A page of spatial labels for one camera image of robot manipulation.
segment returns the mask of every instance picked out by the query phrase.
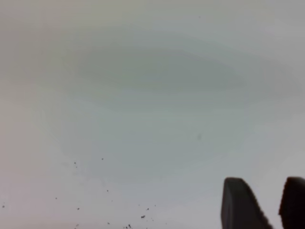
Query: white surface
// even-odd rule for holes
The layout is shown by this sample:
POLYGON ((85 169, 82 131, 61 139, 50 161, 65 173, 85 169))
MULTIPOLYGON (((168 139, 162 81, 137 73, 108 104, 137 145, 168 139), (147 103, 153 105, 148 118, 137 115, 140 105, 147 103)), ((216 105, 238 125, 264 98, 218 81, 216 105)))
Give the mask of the white surface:
POLYGON ((0 227, 219 229, 237 176, 281 228, 305 172, 303 9, 2 0, 0 227))

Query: gray background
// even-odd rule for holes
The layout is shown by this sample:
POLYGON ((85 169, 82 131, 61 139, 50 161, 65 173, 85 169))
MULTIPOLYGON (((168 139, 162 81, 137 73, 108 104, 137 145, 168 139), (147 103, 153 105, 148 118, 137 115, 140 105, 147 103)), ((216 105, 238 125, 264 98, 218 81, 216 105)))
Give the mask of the gray background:
POLYGON ((0 1, 0 227, 219 229, 237 176, 280 229, 304 4, 0 1))

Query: black object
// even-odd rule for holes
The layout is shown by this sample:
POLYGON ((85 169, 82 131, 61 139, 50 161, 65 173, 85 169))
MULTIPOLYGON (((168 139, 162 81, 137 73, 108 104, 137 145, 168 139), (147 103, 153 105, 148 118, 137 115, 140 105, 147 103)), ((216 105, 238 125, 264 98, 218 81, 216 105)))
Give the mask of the black object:
POLYGON ((305 229, 305 180, 288 177, 279 209, 284 229, 305 229))
POLYGON ((241 178, 224 180, 223 229, 272 229, 249 185, 241 178))

